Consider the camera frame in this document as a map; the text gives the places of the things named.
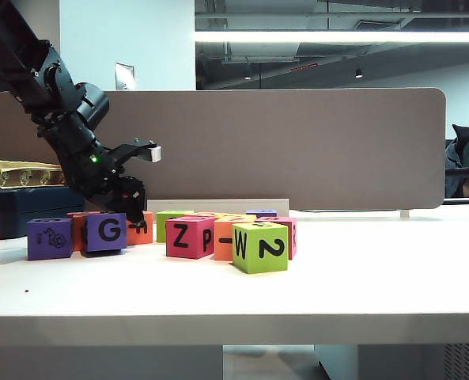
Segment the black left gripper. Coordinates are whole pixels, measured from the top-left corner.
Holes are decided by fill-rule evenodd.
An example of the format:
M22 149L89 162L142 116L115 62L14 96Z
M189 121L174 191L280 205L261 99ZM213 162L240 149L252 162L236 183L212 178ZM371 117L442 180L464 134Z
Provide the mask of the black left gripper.
M144 226L145 186L123 174L123 165L132 158L146 159L144 140L107 148L95 138L62 139L66 182L85 197L85 209L125 213L132 224Z

